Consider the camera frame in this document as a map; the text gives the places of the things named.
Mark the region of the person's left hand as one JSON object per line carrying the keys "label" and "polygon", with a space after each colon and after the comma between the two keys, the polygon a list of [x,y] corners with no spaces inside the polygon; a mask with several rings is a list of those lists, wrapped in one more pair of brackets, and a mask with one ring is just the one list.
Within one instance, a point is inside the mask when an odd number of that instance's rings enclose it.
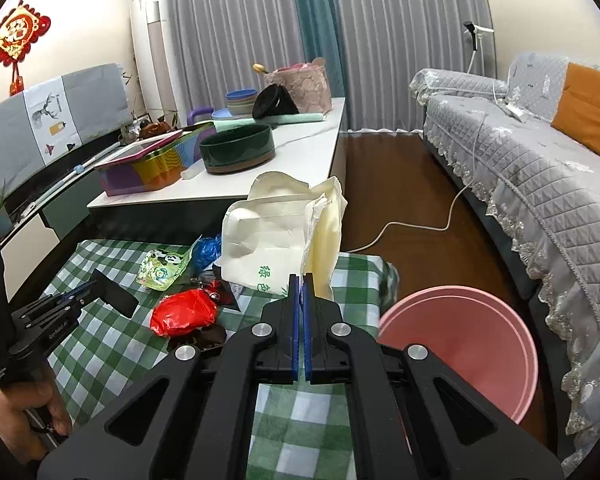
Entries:
{"label": "person's left hand", "polygon": [[42,380],[22,382],[0,390],[0,437],[20,464],[42,460],[47,454],[41,438],[31,429],[26,411],[47,408],[54,430],[61,436],[72,433],[72,420],[58,391],[56,377],[48,364],[41,366]]}

